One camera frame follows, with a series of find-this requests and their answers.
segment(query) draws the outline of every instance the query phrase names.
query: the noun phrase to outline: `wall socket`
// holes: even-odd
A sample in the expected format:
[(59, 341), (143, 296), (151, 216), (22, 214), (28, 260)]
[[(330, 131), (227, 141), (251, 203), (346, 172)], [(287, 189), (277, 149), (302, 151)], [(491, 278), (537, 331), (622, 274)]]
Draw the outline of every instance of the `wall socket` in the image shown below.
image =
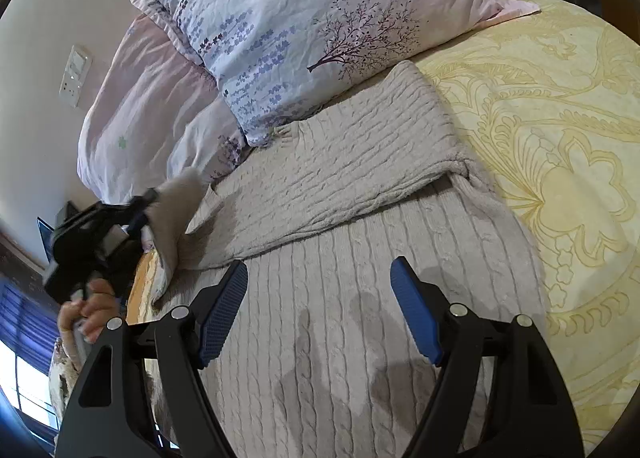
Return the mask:
[(69, 59), (66, 61), (65, 73), (58, 94), (64, 102), (74, 108), (78, 106), (82, 85), (91, 67), (91, 62), (92, 57), (84, 48), (78, 47), (78, 45), (73, 46)]

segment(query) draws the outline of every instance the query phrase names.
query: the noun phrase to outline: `curtain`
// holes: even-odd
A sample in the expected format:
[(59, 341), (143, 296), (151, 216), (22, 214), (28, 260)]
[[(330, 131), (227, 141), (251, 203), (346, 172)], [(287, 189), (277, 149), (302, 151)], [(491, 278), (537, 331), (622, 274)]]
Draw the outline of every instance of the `curtain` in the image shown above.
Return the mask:
[(52, 314), (0, 275), (0, 340), (18, 357), (48, 375), (57, 337), (58, 326)]

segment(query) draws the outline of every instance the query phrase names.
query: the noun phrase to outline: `blue rubber pad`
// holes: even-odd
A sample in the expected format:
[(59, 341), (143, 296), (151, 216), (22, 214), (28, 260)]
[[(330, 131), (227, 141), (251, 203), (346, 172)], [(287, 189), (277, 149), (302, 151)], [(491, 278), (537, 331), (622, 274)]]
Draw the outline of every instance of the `blue rubber pad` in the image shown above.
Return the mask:
[(244, 263), (241, 263), (229, 278), (225, 289), (202, 325), (198, 357), (203, 367), (208, 366), (211, 359), (216, 359), (220, 355), (246, 293), (247, 282), (247, 269)]
[(391, 288), (414, 336), (418, 351), (436, 366), (442, 360), (442, 348), (438, 342), (438, 323), (425, 305), (420, 292), (416, 288), (412, 275), (401, 260), (391, 263)]

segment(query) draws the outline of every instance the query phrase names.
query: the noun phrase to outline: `yellow cloth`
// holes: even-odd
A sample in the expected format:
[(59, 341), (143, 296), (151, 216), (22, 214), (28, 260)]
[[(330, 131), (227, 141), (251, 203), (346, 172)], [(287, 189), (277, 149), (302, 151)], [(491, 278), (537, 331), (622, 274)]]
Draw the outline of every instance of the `yellow cloth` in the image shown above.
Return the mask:
[(640, 47), (560, 0), (414, 59), (533, 232), (587, 450), (640, 379)]

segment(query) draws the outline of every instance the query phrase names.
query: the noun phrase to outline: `wall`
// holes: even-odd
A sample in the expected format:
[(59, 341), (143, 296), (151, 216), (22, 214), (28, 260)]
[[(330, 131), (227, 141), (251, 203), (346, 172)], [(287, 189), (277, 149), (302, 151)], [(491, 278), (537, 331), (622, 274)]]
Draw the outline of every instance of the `wall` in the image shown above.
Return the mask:
[[(135, 16), (129, 0), (12, 0), (0, 18), (0, 229), (41, 264), (36, 217), (95, 201), (76, 174), (78, 135)], [(73, 44), (94, 56), (78, 108), (58, 98)]]

